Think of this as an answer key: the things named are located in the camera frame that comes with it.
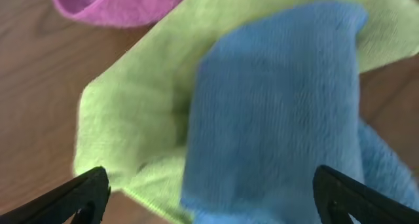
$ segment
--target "wooden surface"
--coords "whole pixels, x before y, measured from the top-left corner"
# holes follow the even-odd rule
[[[71,179],[77,101],[147,28],[92,28],[0,0],[0,214]],[[419,56],[362,76],[361,114],[419,175]],[[104,224],[165,223],[120,194]]]

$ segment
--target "pink microfiber cloth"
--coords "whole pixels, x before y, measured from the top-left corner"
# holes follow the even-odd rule
[[[53,0],[66,18],[119,28],[157,22],[182,0]]]

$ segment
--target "cleaning cloth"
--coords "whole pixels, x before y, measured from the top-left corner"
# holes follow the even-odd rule
[[[194,223],[321,223],[312,180],[322,164],[419,208],[409,170],[359,119],[355,35],[366,17],[353,3],[315,2],[210,50],[182,188]]]
[[[184,0],[84,90],[75,173],[102,165],[114,190],[175,223],[190,222],[179,199],[199,60],[233,29],[309,1]],[[369,13],[357,36],[360,72],[416,52],[415,0],[346,1]]]
[[[127,28],[159,21],[182,0],[52,0],[66,18]]]

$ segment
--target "green towel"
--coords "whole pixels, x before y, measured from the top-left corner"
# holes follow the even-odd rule
[[[309,1],[184,0],[84,90],[75,173],[104,166],[113,190],[174,223],[190,223],[179,195],[199,59],[232,29]],[[361,72],[418,52],[415,0],[345,1],[370,14],[357,37]]]

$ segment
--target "microfiber cloth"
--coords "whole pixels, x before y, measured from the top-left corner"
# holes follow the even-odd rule
[[[190,223],[179,199],[199,60],[228,32],[309,1],[184,0],[85,88],[75,173],[104,166],[114,191],[170,221]],[[357,35],[360,72],[415,53],[415,0],[346,1],[362,4],[369,13]]]
[[[118,28],[159,21],[182,0],[52,0],[66,18]]]
[[[353,3],[315,2],[210,50],[182,188],[194,223],[321,223],[312,188],[321,164],[419,208],[409,170],[359,119],[355,35],[366,18]]]

